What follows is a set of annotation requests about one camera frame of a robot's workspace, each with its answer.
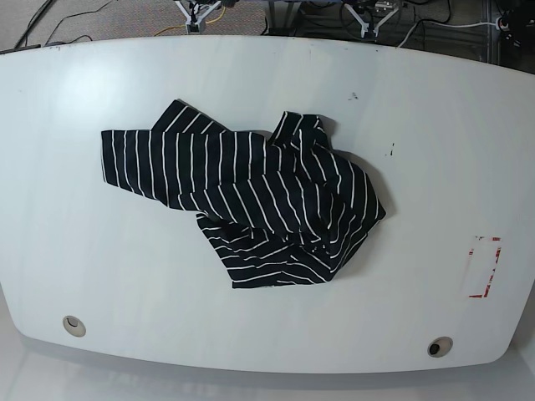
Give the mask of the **white power strip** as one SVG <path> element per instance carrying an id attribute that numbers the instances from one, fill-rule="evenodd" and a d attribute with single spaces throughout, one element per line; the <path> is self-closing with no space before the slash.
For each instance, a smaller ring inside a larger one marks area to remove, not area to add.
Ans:
<path id="1" fill-rule="evenodd" d="M 495 26 L 499 32 L 509 33 L 511 31 L 508 22 L 503 17 L 497 17 Z"/>

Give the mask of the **black white striped t-shirt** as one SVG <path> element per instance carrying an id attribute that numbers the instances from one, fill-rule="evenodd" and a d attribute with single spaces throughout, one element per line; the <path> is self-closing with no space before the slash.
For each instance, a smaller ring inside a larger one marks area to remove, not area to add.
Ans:
<path id="1" fill-rule="evenodd" d="M 150 129 L 103 131 L 101 164 L 107 184 L 193 212 L 235 288 L 329 282 L 385 218 L 314 114 L 264 136 L 175 100 Z"/>

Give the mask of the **red tape rectangle marking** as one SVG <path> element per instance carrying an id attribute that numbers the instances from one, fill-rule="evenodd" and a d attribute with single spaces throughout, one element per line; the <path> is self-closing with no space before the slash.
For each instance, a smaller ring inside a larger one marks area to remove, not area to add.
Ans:
<path id="1" fill-rule="evenodd" d="M 502 238 L 476 236 L 468 257 L 463 290 L 469 298 L 488 296 L 502 250 Z"/>

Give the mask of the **aluminium frame rail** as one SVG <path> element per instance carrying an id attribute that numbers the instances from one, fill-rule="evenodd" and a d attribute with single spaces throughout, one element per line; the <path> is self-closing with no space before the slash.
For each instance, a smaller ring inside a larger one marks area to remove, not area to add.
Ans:
<path id="1" fill-rule="evenodd" d="M 296 18 L 302 1 L 265 1 L 263 10 L 267 22 L 266 34 L 291 36 L 296 29 Z"/>

